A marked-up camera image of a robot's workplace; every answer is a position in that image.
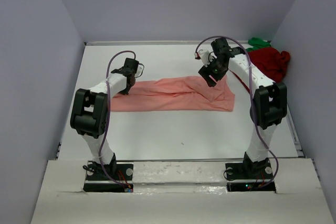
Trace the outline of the pink t shirt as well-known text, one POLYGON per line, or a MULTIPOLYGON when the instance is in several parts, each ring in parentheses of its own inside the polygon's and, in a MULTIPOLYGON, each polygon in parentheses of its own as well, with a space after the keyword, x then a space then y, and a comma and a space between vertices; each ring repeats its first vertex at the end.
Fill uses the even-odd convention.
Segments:
POLYGON ((202 77, 187 76, 139 81, 127 95, 111 99, 112 112, 234 110, 235 95, 226 78, 209 87, 202 77))

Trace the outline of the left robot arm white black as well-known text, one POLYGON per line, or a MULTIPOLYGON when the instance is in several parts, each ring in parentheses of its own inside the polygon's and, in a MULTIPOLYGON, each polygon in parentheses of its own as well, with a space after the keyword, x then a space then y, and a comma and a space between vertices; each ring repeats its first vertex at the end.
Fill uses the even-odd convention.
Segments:
POLYGON ((75 92, 70 127, 82 136, 91 151, 92 165, 85 169, 115 181, 116 155, 107 142, 111 99, 117 94, 129 93, 136 78, 143 74, 144 65, 134 58, 126 58, 122 67, 112 71, 110 67, 111 63, 108 64, 107 75, 102 82, 75 92))

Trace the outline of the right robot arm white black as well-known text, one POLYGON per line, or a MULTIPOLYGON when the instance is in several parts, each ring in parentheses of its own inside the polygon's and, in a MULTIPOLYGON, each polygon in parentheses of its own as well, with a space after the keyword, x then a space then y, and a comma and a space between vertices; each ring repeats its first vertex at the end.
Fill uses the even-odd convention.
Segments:
POLYGON ((226 164, 224 176, 229 182, 265 178, 273 181, 278 171, 271 168, 269 157, 275 158, 270 142, 277 126, 287 115, 287 87, 267 77, 252 63, 250 55, 238 41, 235 48, 231 38, 211 36, 211 51, 196 46, 195 59, 203 65, 199 74, 209 87, 216 86, 228 71, 246 87, 250 98, 250 118, 254 128, 249 147, 240 163, 226 164))

